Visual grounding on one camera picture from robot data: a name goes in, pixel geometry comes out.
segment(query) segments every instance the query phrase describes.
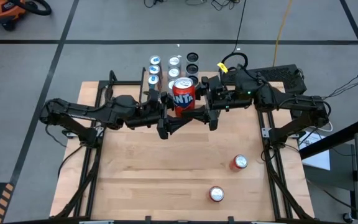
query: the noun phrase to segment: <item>gray concrete floor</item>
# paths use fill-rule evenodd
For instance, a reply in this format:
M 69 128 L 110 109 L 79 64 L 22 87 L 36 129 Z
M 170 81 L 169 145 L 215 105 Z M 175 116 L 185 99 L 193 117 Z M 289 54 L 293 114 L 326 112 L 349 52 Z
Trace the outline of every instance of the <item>gray concrete floor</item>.
M 29 14 L 14 32 L 0 26 L 0 182 L 9 182 L 29 128 L 57 44 L 10 44 L 10 40 L 59 40 L 73 2 L 47 0 L 53 14 Z M 187 6 L 167 1 L 151 9 L 142 1 L 79 0 L 67 40 L 235 40 L 242 3 L 233 10 L 215 11 L 210 3 Z M 241 40 L 274 40 L 287 0 L 248 0 Z M 358 0 L 347 0 L 358 26 Z M 294 0 L 283 40 L 357 40 L 339 0 Z M 81 82 L 105 80 L 113 69 L 120 80 L 139 80 L 152 54 L 167 58 L 190 51 L 200 55 L 200 70 L 215 71 L 216 63 L 233 50 L 232 44 L 66 44 L 60 55 L 47 98 L 76 101 Z M 274 45 L 239 45 L 249 68 L 269 67 Z M 302 68 L 308 95 L 328 95 L 358 74 L 358 45 L 280 45 L 276 65 Z M 334 131 L 358 121 L 358 87 L 328 100 Z M 64 141 L 59 128 L 52 133 Z M 37 125 L 6 215 L 6 222 L 47 218 L 64 149 Z M 349 203 L 346 191 L 326 187 Z M 309 186 L 316 217 L 341 222 L 346 207 Z

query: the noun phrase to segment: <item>can lid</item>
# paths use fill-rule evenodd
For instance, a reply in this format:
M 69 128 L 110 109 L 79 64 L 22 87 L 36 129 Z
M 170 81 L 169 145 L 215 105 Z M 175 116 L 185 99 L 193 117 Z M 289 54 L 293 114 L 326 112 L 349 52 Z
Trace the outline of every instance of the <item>can lid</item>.
M 161 59 L 157 55 L 154 55 L 154 56 L 150 57 L 150 63 L 153 64 L 153 65 L 156 65 L 156 64 L 160 63 L 160 61 L 161 61 Z
M 156 83 L 158 83 L 158 80 L 159 80 L 158 75 L 149 76 L 149 83 L 150 84 L 156 84 Z
M 183 77 L 176 79 L 173 85 L 179 89 L 187 89 L 193 85 L 193 81 L 190 78 Z
M 198 61 L 198 54 L 192 52 L 187 55 L 187 61 L 189 62 L 196 62 Z
M 168 71 L 168 75 L 171 77 L 177 77 L 179 75 L 179 68 L 171 68 Z
M 234 161 L 239 168 L 246 168 L 248 165 L 247 158 L 243 155 L 237 155 Z
M 169 83 L 168 83 L 168 88 L 171 90 L 172 87 L 173 87 L 173 84 L 174 84 L 174 80 L 171 80 Z
M 149 72 L 151 74 L 157 74 L 158 72 L 160 72 L 160 67 L 158 65 L 151 65 L 149 67 Z
M 172 56 L 170 59 L 169 59 L 169 64 L 171 65 L 178 65 L 180 62 L 180 59 L 179 57 L 177 56 Z
M 212 187 L 209 190 L 209 196 L 215 202 L 220 202 L 221 200 L 223 200 L 223 197 L 224 197 L 223 189 L 218 186 Z
M 189 64 L 186 67 L 186 71 L 190 74 L 196 74 L 198 72 L 198 66 L 194 64 Z
M 198 83 L 198 77 L 197 76 L 189 75 L 188 78 L 190 78 L 193 81 L 193 83 Z

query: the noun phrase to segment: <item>orange vacuum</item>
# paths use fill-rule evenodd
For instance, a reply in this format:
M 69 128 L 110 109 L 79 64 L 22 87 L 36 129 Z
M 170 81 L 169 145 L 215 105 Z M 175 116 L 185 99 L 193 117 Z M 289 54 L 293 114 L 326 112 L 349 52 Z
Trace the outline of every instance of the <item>orange vacuum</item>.
M 45 10 L 39 10 L 33 1 L 25 0 L 0 0 L 0 24 L 6 30 L 14 30 L 16 22 L 23 18 L 26 12 L 40 16 L 50 15 L 52 10 L 44 0 L 34 0 L 41 4 Z

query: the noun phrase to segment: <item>white paper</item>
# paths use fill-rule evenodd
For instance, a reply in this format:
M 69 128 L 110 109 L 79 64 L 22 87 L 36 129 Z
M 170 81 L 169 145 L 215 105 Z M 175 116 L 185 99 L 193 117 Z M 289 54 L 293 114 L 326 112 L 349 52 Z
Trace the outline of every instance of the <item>white paper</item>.
M 299 142 L 302 142 L 305 137 L 307 137 L 310 134 L 309 131 L 306 132 L 302 138 L 299 139 Z M 301 145 L 299 145 L 300 150 L 302 150 L 304 147 L 309 146 L 310 144 L 313 144 L 320 140 L 319 134 L 313 133 L 311 134 Z M 329 150 L 325 150 L 324 152 L 320 152 L 317 155 L 314 155 L 312 157 L 309 157 L 307 159 L 303 159 L 302 163 L 304 165 L 317 167 L 324 170 L 331 170 L 331 166 L 329 164 Z

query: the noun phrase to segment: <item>wooden tabletop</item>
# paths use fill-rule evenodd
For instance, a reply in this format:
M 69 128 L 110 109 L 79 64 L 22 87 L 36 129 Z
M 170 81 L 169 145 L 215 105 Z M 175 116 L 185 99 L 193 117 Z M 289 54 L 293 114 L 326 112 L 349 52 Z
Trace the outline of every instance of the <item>wooden tabletop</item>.
M 200 72 L 199 76 L 215 74 Z M 282 83 L 272 85 L 283 91 Z M 98 82 L 83 82 L 78 103 L 93 106 L 97 86 Z M 115 95 L 132 95 L 135 99 L 139 99 L 139 88 L 113 87 Z M 291 121 L 287 110 L 274 111 L 273 117 L 276 127 Z M 89 121 L 79 121 L 90 125 Z M 295 140 L 289 139 L 287 144 L 297 148 Z M 78 145 L 77 139 L 68 140 L 65 156 Z M 215 131 L 209 131 L 208 125 L 199 121 L 192 121 L 168 140 L 159 138 L 155 126 L 134 131 L 107 129 L 92 219 L 144 220 L 146 215 L 151 215 L 152 220 L 224 221 L 228 216 L 234 216 L 236 221 L 273 221 L 261 152 L 259 122 L 253 106 L 222 112 Z M 57 214 L 77 190 L 84 154 L 85 150 L 80 151 L 63 166 L 51 215 Z M 244 170 L 233 172 L 229 163 L 237 154 L 245 155 L 249 164 Z M 281 155 L 289 191 L 304 210 L 314 216 L 298 152 L 287 147 L 281 149 Z M 225 192 L 219 203 L 208 198 L 208 190 L 215 185 Z M 278 188 L 277 192 L 284 217 Z M 85 207 L 86 200 L 83 200 L 81 214 L 85 214 Z

